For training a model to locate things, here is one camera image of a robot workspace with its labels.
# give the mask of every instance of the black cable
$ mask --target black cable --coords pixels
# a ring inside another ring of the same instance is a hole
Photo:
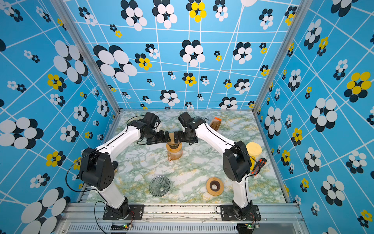
[[[221,206],[216,206],[216,207],[215,207],[215,212],[216,212],[217,214],[221,215],[222,213],[218,213],[218,212],[217,212],[217,208],[218,208],[218,207],[221,207]]]
[[[104,232],[105,234],[108,234],[108,233],[106,233],[101,227],[100,227],[100,225],[99,225],[99,223],[97,222],[97,219],[96,219],[96,204],[98,203],[98,202],[101,202],[101,203],[104,203],[105,204],[105,202],[103,202],[103,201],[97,201],[96,203],[95,203],[95,206],[94,206],[94,208],[93,208],[93,214],[94,214],[94,216],[95,216],[95,221],[96,221],[96,224],[97,224],[97,226],[100,228],[100,230],[102,231],[102,232]]]
[[[89,190],[84,190],[84,191],[77,191],[77,190],[72,189],[72,188],[69,186],[69,184],[68,184],[68,173],[69,173],[70,169],[71,169],[71,168],[72,168],[72,167],[73,167],[77,162],[80,162],[84,157],[87,157],[88,155],[90,155],[90,154],[92,154],[92,153],[95,153],[95,152],[97,152],[97,151],[99,151],[99,150],[102,150],[103,148],[101,148],[101,149],[97,149],[97,150],[95,150],[95,151],[93,151],[93,152],[91,152],[91,153],[89,153],[89,154],[87,154],[87,155],[81,157],[80,159],[78,159],[75,163],[73,163],[73,164],[70,166],[69,170],[67,170],[66,175],[65,175],[65,183],[66,183],[66,185],[68,186],[68,188],[69,188],[70,190],[72,190],[72,191],[74,191],[74,192],[88,192],[88,191],[96,190],[96,189],[89,189]]]
[[[127,125],[127,123],[128,123],[130,120],[132,120],[133,118],[140,117],[140,116],[145,116],[145,115],[137,115],[137,116],[134,116],[134,117],[132,117],[131,119],[129,119],[129,120],[126,121],[126,131],[125,131],[125,132],[127,132],[127,128],[129,127],[129,126]]]

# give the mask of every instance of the white flower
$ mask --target white flower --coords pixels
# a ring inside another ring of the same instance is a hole
[[[301,198],[298,195],[296,195],[295,201],[298,205],[301,205]]]
[[[317,202],[313,203],[313,208],[314,210],[319,211],[319,205],[317,204]]]

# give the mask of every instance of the black mounting plate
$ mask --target black mounting plate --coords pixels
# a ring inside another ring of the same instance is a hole
[[[221,218],[223,221],[231,221],[231,220],[239,220],[234,213],[234,206],[233,205],[221,205]],[[254,214],[257,221],[261,220],[261,214],[258,210],[257,205],[252,205],[250,212]],[[249,215],[245,221],[253,221],[253,216]]]
[[[119,219],[119,215],[117,215],[114,212],[104,212],[104,216],[102,217],[103,220],[141,220],[143,217],[143,210],[144,210],[144,205],[129,205],[129,215],[125,219]]]

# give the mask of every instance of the black and white flower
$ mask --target black and white flower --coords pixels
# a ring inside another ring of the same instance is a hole
[[[174,90],[161,90],[160,100],[171,107],[181,102],[181,100],[179,100],[178,95],[174,92]]]
[[[234,84],[235,90],[238,91],[240,94],[249,91],[249,79],[238,79],[237,83]]]
[[[274,16],[272,16],[273,9],[263,9],[262,14],[259,16],[261,20],[260,26],[266,30],[273,25]]]
[[[51,189],[45,193],[43,199],[28,205],[22,212],[21,221],[27,224],[22,233],[49,234],[56,230],[63,213],[70,202],[70,197],[63,197],[64,190],[61,187]],[[51,217],[45,217],[50,209]]]
[[[345,70],[348,68],[347,62],[347,59],[339,60],[338,65],[335,67],[334,73],[334,78],[336,78],[336,80],[340,80],[340,78],[346,75]]]
[[[183,49],[179,52],[180,57],[185,63],[189,63],[191,67],[197,67],[199,63],[205,61],[203,55],[203,47],[200,41],[194,40],[192,43],[189,40],[182,42]]]
[[[47,182],[50,180],[50,177],[47,173],[43,175],[37,175],[36,177],[31,178],[30,180],[30,188],[39,188],[40,186],[46,186]]]
[[[267,135],[270,139],[274,137],[274,134],[278,136],[282,129],[281,121],[282,111],[279,108],[274,110],[274,107],[270,106],[267,111],[267,116],[265,118],[264,127],[267,130]]]
[[[14,9],[12,5],[7,1],[4,2],[4,0],[0,0],[0,10],[3,10],[6,15],[12,17],[16,22],[23,21],[19,10]]]
[[[317,19],[316,22],[311,22],[308,27],[308,32],[305,35],[304,46],[307,46],[308,49],[312,49],[313,45],[319,42],[319,38],[321,37],[322,27],[321,19]]]
[[[323,181],[321,191],[326,195],[325,199],[328,204],[342,206],[346,196],[343,193],[344,184],[335,180],[332,176],[327,176],[327,180]]]
[[[69,80],[76,84],[82,82],[82,76],[88,75],[88,68],[83,63],[83,57],[75,45],[67,46],[64,42],[57,40],[55,49],[59,55],[55,56],[53,63],[57,70],[68,76]]]
[[[201,76],[200,81],[202,81],[202,84],[205,85],[205,86],[210,84],[207,76]]]
[[[171,24],[175,24],[178,20],[174,14],[174,7],[170,4],[170,0],[154,0],[153,15],[160,24],[164,24],[165,28],[171,28]]]
[[[91,13],[88,12],[87,8],[85,8],[85,7],[83,7],[83,8],[79,7],[78,10],[79,10],[79,15],[85,19],[85,21],[86,21],[87,24],[90,24],[92,26],[95,26],[95,25],[98,24],[97,19],[95,19],[95,17],[94,17],[93,14],[91,14]]]
[[[300,86],[301,82],[301,76],[300,76],[301,70],[292,70],[291,76],[288,79],[288,87],[291,89],[291,91],[295,91],[296,88]]]
[[[334,110],[336,101],[329,99],[325,101],[324,98],[319,98],[316,102],[316,107],[312,110],[310,121],[316,125],[316,130],[322,132],[326,128],[333,128],[338,114]]]
[[[223,21],[223,19],[226,19],[229,14],[227,13],[227,6],[225,6],[226,1],[225,0],[215,0],[214,6],[213,6],[213,11],[215,11],[215,17],[219,21]]]
[[[98,96],[100,95],[99,91],[98,91],[96,88],[92,88],[91,93],[92,93],[93,95],[95,95],[96,97],[98,97]]]
[[[319,168],[322,165],[320,157],[320,151],[314,150],[312,147],[308,148],[308,152],[305,153],[304,157],[304,164],[307,165],[308,171],[319,171]]]
[[[311,207],[310,210],[312,211],[313,215],[318,216],[319,205],[317,204],[317,202],[313,203],[313,206]]]
[[[49,101],[53,103],[56,106],[63,106],[65,104],[65,100],[63,96],[60,96],[58,94],[50,94],[50,99]]]
[[[236,98],[232,97],[232,98],[228,98],[228,97],[224,97],[222,99],[222,102],[220,103],[220,107],[221,109],[237,109],[237,100]]]
[[[101,114],[102,116],[104,117],[107,117],[108,113],[109,113],[109,106],[108,106],[108,102],[107,101],[104,101],[104,100],[98,100],[97,101],[97,112],[99,114]]]
[[[21,117],[15,122],[7,119],[0,123],[1,146],[14,146],[17,149],[31,149],[35,146],[36,140],[43,137],[43,130],[37,128],[38,123],[34,119]]]
[[[127,25],[134,26],[136,31],[141,31],[142,26],[147,25],[147,20],[143,17],[143,11],[138,7],[136,1],[131,0],[127,2],[126,0],[121,1],[121,16],[126,20]]]
[[[77,119],[81,122],[85,122],[86,119],[88,118],[88,112],[87,112],[86,107],[83,107],[83,106],[74,107],[73,117],[74,119]]]
[[[145,51],[148,52],[149,56],[152,57],[153,59],[157,59],[157,57],[160,56],[160,52],[158,51],[158,49],[154,47],[153,44],[146,44]]]
[[[103,46],[95,46],[93,52],[99,60],[96,61],[97,66],[104,75],[114,76],[119,82],[129,82],[129,76],[135,76],[138,71],[136,67],[129,61],[128,55],[119,46],[110,46],[109,51]],[[114,61],[119,64],[118,67],[112,67]]]
[[[292,120],[292,115],[287,115],[286,122],[285,122],[286,128],[291,128],[292,121],[293,121]]]
[[[143,100],[144,100],[146,103],[148,103],[148,104],[151,104],[151,103],[152,103],[151,99],[148,98],[148,96],[143,96]]]
[[[238,42],[236,44],[236,49],[233,51],[234,59],[236,61],[239,61],[239,64],[243,64],[246,61],[249,61],[252,59],[251,52],[252,52],[251,43]]]
[[[38,6],[36,7],[36,13],[38,13],[40,17],[45,19],[47,23],[51,21],[49,15],[45,13],[44,10]]]
[[[76,138],[79,136],[76,126],[68,125],[61,128],[60,139],[66,142],[75,142]]]
[[[345,16],[351,9],[352,3],[358,0],[332,0],[331,13],[339,11],[339,17]]]
[[[295,198],[294,198],[294,203],[297,203],[298,205],[301,205],[301,197],[296,195]]]
[[[366,154],[358,153],[357,150],[354,150],[352,151],[352,154],[348,156],[348,159],[349,161],[346,162],[346,166],[349,168],[352,174],[355,174],[356,172],[360,174],[364,173],[364,169],[362,167],[368,165],[368,163],[365,161]]]
[[[195,107],[193,106],[192,102],[190,101],[187,101],[184,106],[186,106],[187,109],[195,109]]]
[[[275,98],[275,100],[276,101],[278,101],[279,100],[279,95],[281,94],[281,90],[280,90],[280,88],[278,88],[278,89],[276,89],[275,90],[275,96],[274,96],[274,98]]]

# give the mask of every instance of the yellow flower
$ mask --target yellow flower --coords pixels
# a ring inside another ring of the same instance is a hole
[[[328,45],[328,37],[322,38],[321,43],[319,44],[319,47],[321,49],[324,49]]]
[[[264,54],[267,52],[267,48],[262,48],[261,53]]]
[[[366,210],[363,210],[361,212],[361,215],[363,216],[364,220],[372,222],[373,221],[373,215],[367,212]]]
[[[364,72],[362,74],[356,72],[351,77],[352,81],[347,83],[347,88],[351,89],[353,94],[358,95],[363,89],[367,90],[371,87],[371,81],[368,80],[370,76],[370,72]],[[357,82],[359,79],[362,81],[361,85],[357,84],[359,83]]]
[[[62,23],[62,20],[60,19],[57,19],[57,23],[60,25],[60,26],[63,26],[64,24]]]
[[[269,71],[270,71],[270,69],[264,69],[264,70],[262,70],[261,75],[266,76],[267,74],[269,74]]]
[[[116,36],[118,37],[118,38],[121,38],[121,36],[122,36],[122,33],[121,33],[121,31],[116,31]]]
[[[85,138],[90,138],[90,136],[91,136],[91,133],[90,132],[86,132],[86,134],[85,134]]]
[[[80,161],[78,161],[79,159],[81,159],[81,157],[79,157],[78,159],[74,160],[74,170],[80,170]]]
[[[291,23],[292,23],[292,19],[293,19],[294,17],[295,17],[295,15],[291,13],[291,14],[288,15],[286,21],[284,21],[284,22],[285,22],[288,26],[290,26]]]
[[[303,178],[303,180],[301,181],[303,183],[303,187],[304,188],[309,188],[309,181],[306,180],[305,178]]]
[[[294,48],[295,48],[295,43],[293,42],[293,43],[291,43],[291,45],[289,46],[288,50],[291,52],[291,51],[294,50]]]
[[[231,88],[232,86],[233,86],[232,83],[227,83],[227,84],[225,85],[225,87],[226,87],[227,89]]]

